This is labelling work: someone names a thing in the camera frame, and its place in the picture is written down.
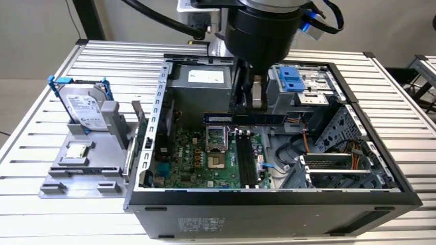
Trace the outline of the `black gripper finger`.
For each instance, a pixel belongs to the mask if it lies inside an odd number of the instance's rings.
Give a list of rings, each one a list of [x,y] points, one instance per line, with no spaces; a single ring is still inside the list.
[[[255,69],[244,60],[234,60],[232,112],[267,113],[268,68]]]

